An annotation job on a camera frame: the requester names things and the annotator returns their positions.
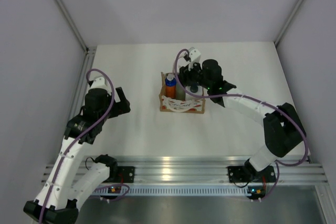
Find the watermelon print canvas bag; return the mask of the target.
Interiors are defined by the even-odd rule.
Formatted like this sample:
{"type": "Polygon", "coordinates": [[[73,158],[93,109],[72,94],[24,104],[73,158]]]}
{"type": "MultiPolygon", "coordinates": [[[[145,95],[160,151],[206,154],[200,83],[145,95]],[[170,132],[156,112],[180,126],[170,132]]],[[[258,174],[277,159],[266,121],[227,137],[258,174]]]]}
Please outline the watermelon print canvas bag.
{"type": "Polygon", "coordinates": [[[182,101],[166,97],[165,77],[166,74],[161,72],[162,87],[159,93],[159,108],[161,112],[204,114],[205,99],[182,101]]]}

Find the white bottle dark cap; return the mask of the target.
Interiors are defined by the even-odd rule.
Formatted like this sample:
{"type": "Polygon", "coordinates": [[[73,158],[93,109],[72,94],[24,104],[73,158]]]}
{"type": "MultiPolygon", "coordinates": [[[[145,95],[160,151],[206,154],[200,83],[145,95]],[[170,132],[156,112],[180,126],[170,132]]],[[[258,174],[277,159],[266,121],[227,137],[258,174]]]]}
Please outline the white bottle dark cap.
{"type": "MultiPolygon", "coordinates": [[[[185,89],[189,92],[192,93],[193,95],[199,95],[202,96],[203,95],[203,87],[202,86],[198,86],[196,84],[193,84],[191,86],[186,86],[185,89]]],[[[195,97],[193,95],[190,95],[188,93],[185,94],[185,100],[198,100],[198,97],[195,97]]]]}

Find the grey green squeeze bottle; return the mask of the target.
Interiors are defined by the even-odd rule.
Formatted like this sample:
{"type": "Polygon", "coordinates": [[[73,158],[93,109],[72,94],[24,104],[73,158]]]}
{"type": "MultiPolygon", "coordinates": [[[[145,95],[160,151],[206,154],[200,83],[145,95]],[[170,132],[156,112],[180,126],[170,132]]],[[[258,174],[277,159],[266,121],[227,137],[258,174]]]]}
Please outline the grey green squeeze bottle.
{"type": "Polygon", "coordinates": [[[177,83],[175,88],[175,99],[176,100],[185,100],[186,93],[184,89],[177,83]]]}

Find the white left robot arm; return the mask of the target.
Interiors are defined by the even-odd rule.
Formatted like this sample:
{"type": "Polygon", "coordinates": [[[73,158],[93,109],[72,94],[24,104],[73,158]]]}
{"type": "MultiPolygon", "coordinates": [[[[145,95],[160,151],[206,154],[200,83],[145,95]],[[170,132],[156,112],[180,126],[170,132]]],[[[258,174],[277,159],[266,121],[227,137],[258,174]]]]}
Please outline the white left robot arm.
{"type": "Polygon", "coordinates": [[[83,203],[100,184],[125,181],[117,159],[107,154],[93,159],[87,172],[74,181],[104,123],[131,111],[122,88],[116,88],[116,92],[118,102],[106,88],[90,88],[80,112],[68,121],[61,150],[48,179],[36,198],[24,206],[24,213],[36,222],[75,223],[83,203]]]}

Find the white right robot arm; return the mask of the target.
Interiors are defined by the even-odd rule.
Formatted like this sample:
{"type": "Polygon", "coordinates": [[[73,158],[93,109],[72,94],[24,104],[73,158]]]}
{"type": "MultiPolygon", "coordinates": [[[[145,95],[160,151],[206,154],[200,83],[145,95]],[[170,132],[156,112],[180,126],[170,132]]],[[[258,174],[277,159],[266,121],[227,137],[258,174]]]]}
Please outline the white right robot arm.
{"type": "Polygon", "coordinates": [[[182,88],[198,84],[214,103],[237,111],[262,126],[265,143],[243,165],[242,174],[247,180],[257,180],[271,163],[285,157],[300,143],[308,145],[307,134],[293,105],[275,106],[243,94],[236,85],[224,80],[216,60],[195,62],[191,67],[175,65],[174,72],[182,88]]]}

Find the orange bottle blue cap left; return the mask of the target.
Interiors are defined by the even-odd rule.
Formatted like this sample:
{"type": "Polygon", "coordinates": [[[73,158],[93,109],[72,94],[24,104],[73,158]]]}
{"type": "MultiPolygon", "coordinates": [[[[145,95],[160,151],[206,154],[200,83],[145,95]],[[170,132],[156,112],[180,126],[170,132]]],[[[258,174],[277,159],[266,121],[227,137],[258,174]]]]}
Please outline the orange bottle blue cap left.
{"type": "Polygon", "coordinates": [[[173,73],[168,73],[165,78],[166,97],[175,99],[176,96],[176,79],[173,73]]]}

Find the aluminium frame post left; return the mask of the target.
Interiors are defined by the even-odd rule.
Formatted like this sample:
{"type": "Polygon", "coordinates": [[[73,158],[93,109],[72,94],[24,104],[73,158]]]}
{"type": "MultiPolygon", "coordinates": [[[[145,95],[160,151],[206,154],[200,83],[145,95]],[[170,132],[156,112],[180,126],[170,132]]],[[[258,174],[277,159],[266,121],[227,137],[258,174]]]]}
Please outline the aluminium frame post left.
{"type": "Polygon", "coordinates": [[[54,0],[57,8],[59,9],[61,15],[63,16],[65,22],[69,26],[70,30],[72,31],[74,37],[76,38],[78,44],[80,45],[81,49],[84,51],[84,53],[87,53],[88,46],[86,45],[82,35],[80,34],[71,14],[69,13],[65,3],[63,0],[54,0]]]}

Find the aluminium frame post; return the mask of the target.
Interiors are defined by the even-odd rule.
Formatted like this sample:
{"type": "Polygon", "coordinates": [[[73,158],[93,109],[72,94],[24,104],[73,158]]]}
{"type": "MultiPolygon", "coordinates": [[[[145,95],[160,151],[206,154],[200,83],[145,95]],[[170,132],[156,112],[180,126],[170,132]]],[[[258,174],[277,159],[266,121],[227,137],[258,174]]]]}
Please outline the aluminium frame post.
{"type": "Polygon", "coordinates": [[[86,45],[82,35],[80,34],[71,14],[69,13],[65,3],[63,0],[54,0],[57,8],[59,9],[61,15],[63,16],[65,22],[69,26],[70,30],[72,31],[74,37],[76,38],[78,44],[80,45],[81,49],[84,51],[84,53],[87,53],[88,46],[86,45]]]}
{"type": "Polygon", "coordinates": [[[290,28],[291,24],[293,23],[293,21],[295,20],[295,18],[299,14],[299,12],[300,12],[302,6],[304,5],[305,1],[306,0],[295,0],[292,9],[290,10],[288,16],[286,17],[283,25],[281,26],[281,29],[279,30],[279,32],[278,32],[278,34],[277,34],[277,36],[274,40],[274,45],[275,45],[276,48],[279,46],[279,44],[281,43],[281,41],[285,37],[288,29],[290,28]]]}

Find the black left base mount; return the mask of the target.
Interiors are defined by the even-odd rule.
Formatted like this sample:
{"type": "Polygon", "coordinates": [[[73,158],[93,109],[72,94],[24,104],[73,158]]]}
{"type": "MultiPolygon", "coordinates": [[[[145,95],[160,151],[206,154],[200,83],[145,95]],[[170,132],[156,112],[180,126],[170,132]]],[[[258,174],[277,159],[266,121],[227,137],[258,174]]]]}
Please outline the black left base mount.
{"type": "Polygon", "coordinates": [[[119,166],[115,177],[116,183],[134,183],[135,167],[134,166],[119,166]]]}

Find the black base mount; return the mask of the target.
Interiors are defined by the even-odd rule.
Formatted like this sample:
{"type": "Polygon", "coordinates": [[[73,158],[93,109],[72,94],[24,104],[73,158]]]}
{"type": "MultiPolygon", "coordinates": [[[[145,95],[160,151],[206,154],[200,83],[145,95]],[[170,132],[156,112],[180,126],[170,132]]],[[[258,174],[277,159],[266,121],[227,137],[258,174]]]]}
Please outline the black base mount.
{"type": "Polygon", "coordinates": [[[245,166],[228,166],[229,182],[242,188],[251,183],[274,183],[276,181],[276,173],[272,166],[256,172],[252,168],[245,166]]]}
{"type": "Polygon", "coordinates": [[[134,183],[135,167],[134,166],[119,166],[115,177],[116,183],[134,183]]]}

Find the aluminium mounting rail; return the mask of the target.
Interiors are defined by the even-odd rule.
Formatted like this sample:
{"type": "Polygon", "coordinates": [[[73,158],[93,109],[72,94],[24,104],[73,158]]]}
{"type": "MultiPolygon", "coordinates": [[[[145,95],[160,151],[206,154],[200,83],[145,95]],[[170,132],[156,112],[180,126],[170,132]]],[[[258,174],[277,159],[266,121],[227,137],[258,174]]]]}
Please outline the aluminium mounting rail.
{"type": "MultiPolygon", "coordinates": [[[[119,156],[118,164],[135,167],[135,184],[229,184],[228,166],[242,165],[247,156],[136,157],[119,156]]],[[[325,185],[321,164],[309,161],[295,167],[279,166],[280,185],[325,185]]]]}

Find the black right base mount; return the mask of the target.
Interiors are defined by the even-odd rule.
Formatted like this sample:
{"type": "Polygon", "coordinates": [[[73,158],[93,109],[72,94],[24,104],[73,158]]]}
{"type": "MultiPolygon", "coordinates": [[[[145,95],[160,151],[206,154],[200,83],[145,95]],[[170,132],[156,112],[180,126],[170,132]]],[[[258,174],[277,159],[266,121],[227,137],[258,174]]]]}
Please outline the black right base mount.
{"type": "Polygon", "coordinates": [[[229,182],[242,188],[251,183],[274,183],[276,181],[276,173],[272,166],[256,172],[252,168],[245,166],[228,166],[229,182]]]}

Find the aluminium frame post right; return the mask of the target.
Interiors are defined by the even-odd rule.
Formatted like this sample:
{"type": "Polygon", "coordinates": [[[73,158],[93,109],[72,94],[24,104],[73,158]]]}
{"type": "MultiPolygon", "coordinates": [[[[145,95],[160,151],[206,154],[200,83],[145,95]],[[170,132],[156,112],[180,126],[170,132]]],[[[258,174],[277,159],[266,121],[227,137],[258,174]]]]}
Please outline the aluminium frame post right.
{"type": "Polygon", "coordinates": [[[275,45],[276,48],[279,46],[279,44],[281,43],[281,41],[285,37],[288,29],[290,28],[291,24],[293,23],[293,21],[295,20],[295,18],[299,14],[299,12],[300,12],[302,6],[304,5],[305,1],[306,0],[295,0],[292,9],[290,10],[288,16],[286,17],[283,25],[281,26],[281,29],[279,30],[279,32],[278,32],[278,34],[277,34],[277,36],[274,40],[274,45],[275,45]]]}

